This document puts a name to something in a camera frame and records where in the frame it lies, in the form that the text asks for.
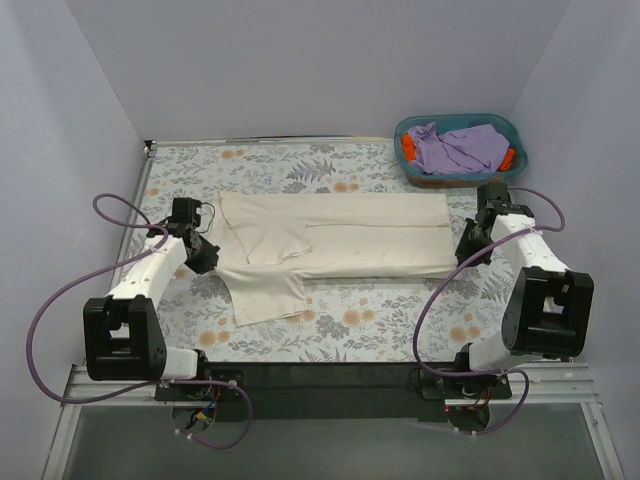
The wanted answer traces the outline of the cream white t shirt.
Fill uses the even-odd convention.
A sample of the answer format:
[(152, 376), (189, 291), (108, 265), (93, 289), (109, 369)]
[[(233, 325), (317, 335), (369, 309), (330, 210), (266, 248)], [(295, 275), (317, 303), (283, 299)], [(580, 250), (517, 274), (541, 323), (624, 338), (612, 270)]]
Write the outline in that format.
[(443, 194), (219, 191), (215, 207), (216, 271), (239, 326), (303, 313), (308, 280), (439, 279), (457, 264)]

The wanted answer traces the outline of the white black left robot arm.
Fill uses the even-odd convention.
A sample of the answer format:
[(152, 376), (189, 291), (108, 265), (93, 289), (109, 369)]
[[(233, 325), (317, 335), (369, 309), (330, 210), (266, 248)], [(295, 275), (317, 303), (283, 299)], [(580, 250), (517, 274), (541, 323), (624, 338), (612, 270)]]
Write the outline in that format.
[(203, 205), (192, 198), (174, 199), (170, 215), (148, 231), (144, 257), (105, 297), (86, 302), (85, 355), (91, 379), (178, 381), (193, 400), (211, 392), (205, 354), (167, 346), (156, 312), (181, 267), (204, 275), (217, 266), (220, 248), (200, 231)]

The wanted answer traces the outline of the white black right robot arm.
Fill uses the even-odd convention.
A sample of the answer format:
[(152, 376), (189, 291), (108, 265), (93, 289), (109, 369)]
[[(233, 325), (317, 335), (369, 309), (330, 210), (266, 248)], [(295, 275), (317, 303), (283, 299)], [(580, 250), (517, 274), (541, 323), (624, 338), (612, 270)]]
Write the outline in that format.
[(480, 186), (477, 208), (455, 252), (459, 264), (511, 234), (524, 234), (501, 245), (515, 284), (500, 331), (465, 345), (455, 356), (453, 387), (469, 398), (503, 382), (504, 373), (521, 364), (582, 353), (594, 293), (592, 277), (558, 259), (531, 209), (514, 203), (506, 184)]

